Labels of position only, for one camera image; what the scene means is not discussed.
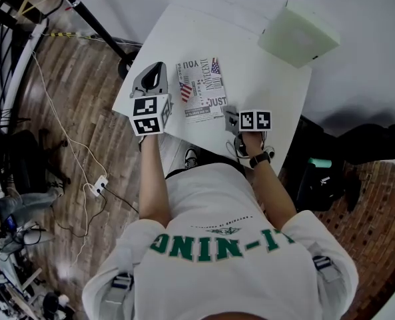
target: white t-shirt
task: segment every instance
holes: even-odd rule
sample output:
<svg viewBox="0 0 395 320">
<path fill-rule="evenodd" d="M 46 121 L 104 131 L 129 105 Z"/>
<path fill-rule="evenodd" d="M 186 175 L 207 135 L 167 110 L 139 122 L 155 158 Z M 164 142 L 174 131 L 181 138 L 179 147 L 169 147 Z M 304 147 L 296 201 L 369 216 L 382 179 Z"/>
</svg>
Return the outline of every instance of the white t-shirt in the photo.
<svg viewBox="0 0 395 320">
<path fill-rule="evenodd" d="M 83 291 L 90 319 L 198 320 L 249 313 L 270 320 L 339 319 L 355 265 L 309 211 L 281 232 L 233 167 L 167 179 L 173 220 L 129 225 Z"/>
</svg>

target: wristwatch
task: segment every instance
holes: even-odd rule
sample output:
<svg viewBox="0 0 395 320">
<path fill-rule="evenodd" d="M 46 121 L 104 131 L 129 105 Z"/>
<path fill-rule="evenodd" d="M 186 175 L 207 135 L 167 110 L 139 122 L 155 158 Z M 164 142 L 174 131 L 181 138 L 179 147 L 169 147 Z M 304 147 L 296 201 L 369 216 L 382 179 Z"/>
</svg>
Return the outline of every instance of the wristwatch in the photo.
<svg viewBox="0 0 395 320">
<path fill-rule="evenodd" d="M 270 163 L 270 155 L 268 155 L 267 152 L 258 154 L 256 157 L 253 157 L 252 159 L 250 159 L 249 161 L 249 165 L 250 167 L 254 168 L 256 165 L 258 165 L 261 161 L 264 160 L 268 160 L 268 162 Z"/>
</svg>

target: white wall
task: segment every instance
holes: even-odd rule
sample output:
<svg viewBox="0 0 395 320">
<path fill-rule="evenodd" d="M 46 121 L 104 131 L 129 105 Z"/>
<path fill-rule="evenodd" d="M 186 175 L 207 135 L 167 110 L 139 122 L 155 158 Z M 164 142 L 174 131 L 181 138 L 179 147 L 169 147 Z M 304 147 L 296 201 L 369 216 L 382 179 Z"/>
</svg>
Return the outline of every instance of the white wall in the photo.
<svg viewBox="0 0 395 320">
<path fill-rule="evenodd" d="M 114 36 L 144 41 L 169 3 L 260 33 L 286 0 L 83 0 Z M 395 121 L 395 0 L 298 0 L 341 34 L 313 64 L 304 114 L 340 133 L 367 120 Z M 340 113 L 345 117 L 337 118 Z"/>
</svg>

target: jeans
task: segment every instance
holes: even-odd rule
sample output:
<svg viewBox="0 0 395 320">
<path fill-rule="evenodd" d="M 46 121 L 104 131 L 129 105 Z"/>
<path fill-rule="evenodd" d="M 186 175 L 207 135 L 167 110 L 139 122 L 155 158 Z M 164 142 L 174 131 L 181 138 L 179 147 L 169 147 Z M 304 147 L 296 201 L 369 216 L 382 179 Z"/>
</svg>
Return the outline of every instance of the jeans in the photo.
<svg viewBox="0 0 395 320">
<path fill-rule="evenodd" d="M 46 193 L 26 193 L 0 198 L 0 220 L 4 222 L 12 215 L 17 226 L 23 226 L 33 218 L 34 212 L 47 209 L 58 196 L 58 190 L 52 187 Z"/>
</svg>

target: black watch strap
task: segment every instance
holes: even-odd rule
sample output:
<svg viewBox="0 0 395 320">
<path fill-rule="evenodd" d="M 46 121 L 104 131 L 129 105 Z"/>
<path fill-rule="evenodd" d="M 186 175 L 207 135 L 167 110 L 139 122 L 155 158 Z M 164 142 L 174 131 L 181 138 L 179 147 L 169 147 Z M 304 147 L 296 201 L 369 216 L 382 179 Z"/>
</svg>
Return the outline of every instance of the black watch strap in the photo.
<svg viewBox="0 0 395 320">
<path fill-rule="evenodd" d="M 254 168 L 256 165 L 258 165 L 261 161 L 264 160 L 268 160 L 268 162 L 270 163 L 270 155 L 268 155 L 267 152 L 258 154 L 256 157 L 253 157 L 252 159 L 250 159 L 249 161 L 249 165 L 250 167 Z"/>
<path fill-rule="evenodd" d="M 142 137 L 138 140 L 138 149 L 139 149 L 140 152 L 141 152 L 141 144 L 144 142 L 144 140 L 145 140 L 146 137 L 147 137 L 147 136 L 144 135 L 144 136 L 142 136 Z"/>
</svg>

